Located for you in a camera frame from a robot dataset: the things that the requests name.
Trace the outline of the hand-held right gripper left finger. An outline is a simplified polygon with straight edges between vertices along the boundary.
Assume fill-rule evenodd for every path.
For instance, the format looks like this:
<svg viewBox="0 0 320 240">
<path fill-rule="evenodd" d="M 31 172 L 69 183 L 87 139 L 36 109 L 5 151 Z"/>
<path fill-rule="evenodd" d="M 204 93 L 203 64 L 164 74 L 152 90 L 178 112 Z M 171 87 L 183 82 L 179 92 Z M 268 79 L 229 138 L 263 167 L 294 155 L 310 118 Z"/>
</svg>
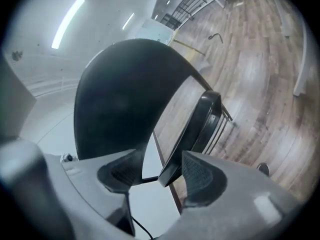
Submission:
<svg viewBox="0 0 320 240">
<path fill-rule="evenodd" d="M 104 220 L 135 236 L 129 190 L 142 183 L 145 153 L 130 149 L 96 158 L 62 163 L 72 185 Z"/>
</svg>

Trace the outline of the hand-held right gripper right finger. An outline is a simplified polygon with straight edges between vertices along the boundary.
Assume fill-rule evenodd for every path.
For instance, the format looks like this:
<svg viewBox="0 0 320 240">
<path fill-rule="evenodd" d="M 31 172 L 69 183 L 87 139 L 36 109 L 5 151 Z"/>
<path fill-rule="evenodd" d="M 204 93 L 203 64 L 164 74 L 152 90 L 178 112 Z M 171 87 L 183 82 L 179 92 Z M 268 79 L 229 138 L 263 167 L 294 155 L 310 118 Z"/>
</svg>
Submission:
<svg viewBox="0 0 320 240">
<path fill-rule="evenodd" d="M 273 240 L 300 202 L 255 168 L 201 153 L 182 153 L 186 183 L 180 218 L 160 240 Z"/>
</svg>

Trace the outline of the black folding chair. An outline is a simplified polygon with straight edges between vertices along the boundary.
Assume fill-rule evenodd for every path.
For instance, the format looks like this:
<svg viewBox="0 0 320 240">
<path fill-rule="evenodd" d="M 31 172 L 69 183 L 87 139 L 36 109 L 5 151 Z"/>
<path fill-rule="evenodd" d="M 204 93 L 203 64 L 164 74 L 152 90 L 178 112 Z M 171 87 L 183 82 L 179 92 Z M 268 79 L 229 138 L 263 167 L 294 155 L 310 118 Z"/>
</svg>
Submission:
<svg viewBox="0 0 320 240">
<path fill-rule="evenodd" d="M 84 70 L 75 96 L 74 137 L 80 160 L 126 150 L 146 150 L 163 111 L 187 78 L 203 88 L 158 181 L 164 187 L 182 174 L 182 152 L 201 153 L 219 121 L 232 119 L 201 74 L 159 41 L 129 39 L 104 49 Z"/>
</svg>

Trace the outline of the rows of ceiling strip lights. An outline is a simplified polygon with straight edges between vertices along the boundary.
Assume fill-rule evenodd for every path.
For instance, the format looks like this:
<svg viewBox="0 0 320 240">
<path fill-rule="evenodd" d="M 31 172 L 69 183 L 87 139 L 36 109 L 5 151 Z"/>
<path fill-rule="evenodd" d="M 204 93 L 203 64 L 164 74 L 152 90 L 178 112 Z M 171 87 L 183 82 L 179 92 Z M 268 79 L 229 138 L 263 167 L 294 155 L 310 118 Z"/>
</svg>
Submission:
<svg viewBox="0 0 320 240">
<path fill-rule="evenodd" d="M 69 8 L 65 16 L 63 17 L 63 20 L 61 21 L 56 34 L 53 38 L 51 48 L 52 49 L 58 49 L 60 47 L 61 41 L 63 39 L 63 36 L 70 25 L 72 19 L 76 15 L 76 13 L 79 11 L 81 6 L 85 3 L 85 0 L 75 0 L 75 2 L 72 4 L 72 6 Z"/>
</svg>

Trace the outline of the frosted glass partition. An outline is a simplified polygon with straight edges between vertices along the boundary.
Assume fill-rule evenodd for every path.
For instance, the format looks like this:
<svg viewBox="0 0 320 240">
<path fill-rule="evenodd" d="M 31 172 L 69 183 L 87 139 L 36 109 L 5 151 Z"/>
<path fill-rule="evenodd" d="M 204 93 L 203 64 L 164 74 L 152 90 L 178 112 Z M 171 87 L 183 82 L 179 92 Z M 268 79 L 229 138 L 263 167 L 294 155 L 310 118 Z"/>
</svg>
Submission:
<svg viewBox="0 0 320 240">
<path fill-rule="evenodd" d="M 171 28 L 156 20 L 146 19 L 137 31 L 135 38 L 154 40 L 165 45 L 169 45 L 173 38 L 173 35 L 174 30 L 172 30 Z"/>
</svg>

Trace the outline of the black metal railing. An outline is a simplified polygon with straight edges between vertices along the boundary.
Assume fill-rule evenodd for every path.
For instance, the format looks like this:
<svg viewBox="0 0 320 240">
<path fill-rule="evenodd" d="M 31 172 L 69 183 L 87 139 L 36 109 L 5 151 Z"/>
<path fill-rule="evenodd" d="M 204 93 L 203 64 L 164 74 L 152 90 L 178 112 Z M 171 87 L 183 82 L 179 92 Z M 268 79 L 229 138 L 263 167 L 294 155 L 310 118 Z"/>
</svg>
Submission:
<svg viewBox="0 0 320 240">
<path fill-rule="evenodd" d="M 179 28 L 185 21 L 193 20 L 198 9 L 211 3 L 211 0 L 181 0 L 172 13 L 166 13 L 160 23 L 172 30 Z"/>
</svg>

